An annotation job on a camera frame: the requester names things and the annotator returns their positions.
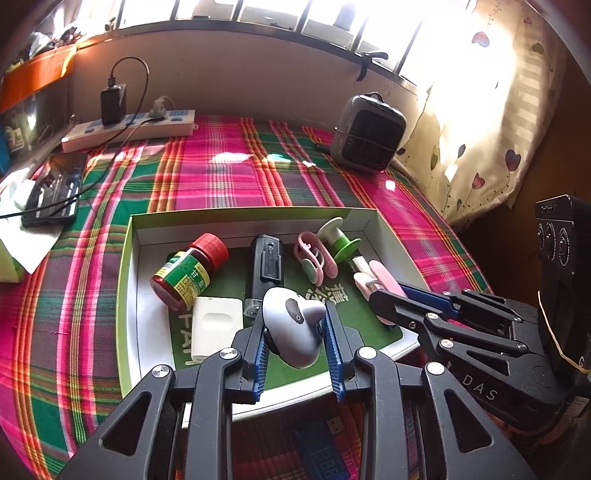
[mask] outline medicine bottle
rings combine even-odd
[[[150,285],[168,308],[186,312],[227,259],[226,245],[214,234],[204,233],[158,270]]]

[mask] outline knob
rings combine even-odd
[[[556,236],[554,235],[554,226],[549,223],[546,225],[546,254],[548,258],[553,260],[554,259],[554,251],[556,250]]]
[[[569,235],[563,228],[560,231],[558,237],[558,258],[560,259],[560,265],[565,266],[569,261]]]
[[[540,250],[544,248],[544,228],[541,223],[538,225],[538,247]]]

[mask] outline power strip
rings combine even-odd
[[[76,125],[64,138],[61,139],[61,147],[64,152],[75,152],[85,148],[93,148],[103,144],[117,132],[121,132],[133,118],[133,114],[127,115],[121,122],[115,125],[103,125],[101,120],[95,120],[85,124]],[[148,118],[147,113],[138,113],[134,122],[129,126],[133,128],[138,123]],[[147,123],[139,127],[130,140],[145,140],[147,138],[166,137],[190,137],[195,130],[195,110],[171,110],[166,111],[164,120],[156,123]],[[120,143],[125,134],[113,140]]]

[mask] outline gray computer mouse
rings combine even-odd
[[[288,365],[306,368],[316,362],[322,337],[319,321],[326,315],[321,301],[306,300],[288,288],[271,288],[262,300],[265,340]]]

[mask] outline pink cable clip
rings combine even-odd
[[[324,275],[336,278],[339,273],[329,251],[312,232],[300,233],[294,245],[294,257],[298,259],[308,279],[317,287],[322,285]]]
[[[363,272],[357,272],[353,275],[355,284],[357,285],[359,291],[363,294],[365,300],[369,301],[369,295],[381,288],[406,298],[406,294],[404,293],[402,287],[398,285],[398,282],[380,262],[377,260],[370,261],[369,269],[374,274],[375,278]],[[383,319],[382,317],[378,317],[378,319],[380,322],[386,325],[396,325],[394,322],[390,322],[389,320]]]

